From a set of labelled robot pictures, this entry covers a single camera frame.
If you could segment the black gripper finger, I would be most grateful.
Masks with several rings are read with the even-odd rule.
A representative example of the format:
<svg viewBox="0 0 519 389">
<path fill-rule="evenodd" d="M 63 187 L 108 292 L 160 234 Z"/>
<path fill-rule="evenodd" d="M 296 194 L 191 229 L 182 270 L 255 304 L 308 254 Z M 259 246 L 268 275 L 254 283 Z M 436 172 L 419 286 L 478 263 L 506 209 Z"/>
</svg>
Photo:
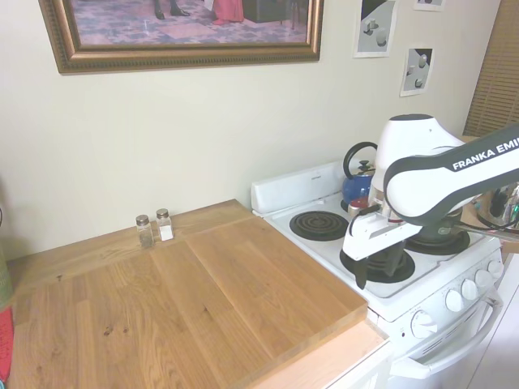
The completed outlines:
<svg viewBox="0 0 519 389">
<path fill-rule="evenodd" d="M 398 242 L 387 249 L 384 272 L 390 278 L 406 277 L 405 242 Z"/>
<path fill-rule="evenodd" d="M 362 259 L 359 261 L 354 261 L 353 273 L 355 275 L 356 285 L 360 289 L 365 289 L 367 282 L 367 260 Z"/>
</svg>

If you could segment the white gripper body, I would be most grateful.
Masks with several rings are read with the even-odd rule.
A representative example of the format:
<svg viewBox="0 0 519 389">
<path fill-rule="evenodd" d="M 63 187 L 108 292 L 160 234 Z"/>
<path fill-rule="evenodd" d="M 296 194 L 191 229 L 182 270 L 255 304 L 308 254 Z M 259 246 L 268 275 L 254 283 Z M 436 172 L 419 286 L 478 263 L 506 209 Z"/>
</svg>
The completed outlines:
<svg viewBox="0 0 519 389">
<path fill-rule="evenodd" d="M 406 222 L 390 222 L 379 212 L 358 214 L 349 223 L 342 251 L 359 261 L 412 237 L 421 229 L 421 226 Z"/>
</svg>

